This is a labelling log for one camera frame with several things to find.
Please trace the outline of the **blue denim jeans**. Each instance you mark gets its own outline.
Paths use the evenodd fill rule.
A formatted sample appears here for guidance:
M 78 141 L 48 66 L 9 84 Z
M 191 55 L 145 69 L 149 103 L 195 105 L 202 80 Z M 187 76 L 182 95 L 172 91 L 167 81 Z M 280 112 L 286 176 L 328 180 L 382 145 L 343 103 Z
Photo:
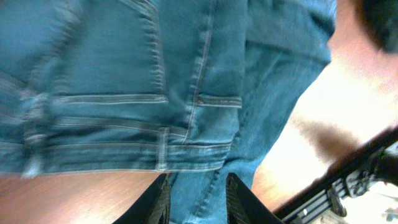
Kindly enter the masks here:
M 1 2 L 1 174 L 171 175 L 172 223 L 226 223 L 330 63 L 336 1 Z

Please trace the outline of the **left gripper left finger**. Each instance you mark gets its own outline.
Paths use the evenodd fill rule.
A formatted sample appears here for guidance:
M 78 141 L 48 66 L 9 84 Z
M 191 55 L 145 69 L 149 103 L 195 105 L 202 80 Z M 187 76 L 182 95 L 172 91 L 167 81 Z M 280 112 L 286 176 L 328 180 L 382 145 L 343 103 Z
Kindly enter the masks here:
M 113 224 L 169 224 L 169 176 L 161 174 Z

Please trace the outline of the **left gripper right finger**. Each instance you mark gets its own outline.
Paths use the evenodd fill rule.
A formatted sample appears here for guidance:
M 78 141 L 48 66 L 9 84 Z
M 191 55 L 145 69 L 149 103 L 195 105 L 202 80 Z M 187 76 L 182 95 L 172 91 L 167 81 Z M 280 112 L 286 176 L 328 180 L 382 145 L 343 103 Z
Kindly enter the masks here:
M 235 173 L 226 179 L 226 208 L 228 224 L 284 224 Z

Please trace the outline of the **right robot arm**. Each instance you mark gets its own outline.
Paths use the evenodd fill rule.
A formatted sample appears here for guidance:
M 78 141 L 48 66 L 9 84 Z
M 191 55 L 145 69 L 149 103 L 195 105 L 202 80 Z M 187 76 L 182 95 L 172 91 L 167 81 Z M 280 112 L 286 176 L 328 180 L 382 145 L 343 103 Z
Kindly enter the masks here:
M 339 222 L 348 216 L 343 200 L 363 196 L 376 182 L 397 185 L 396 127 L 383 131 L 332 166 L 324 177 L 274 214 L 284 223 L 309 224 L 331 218 Z

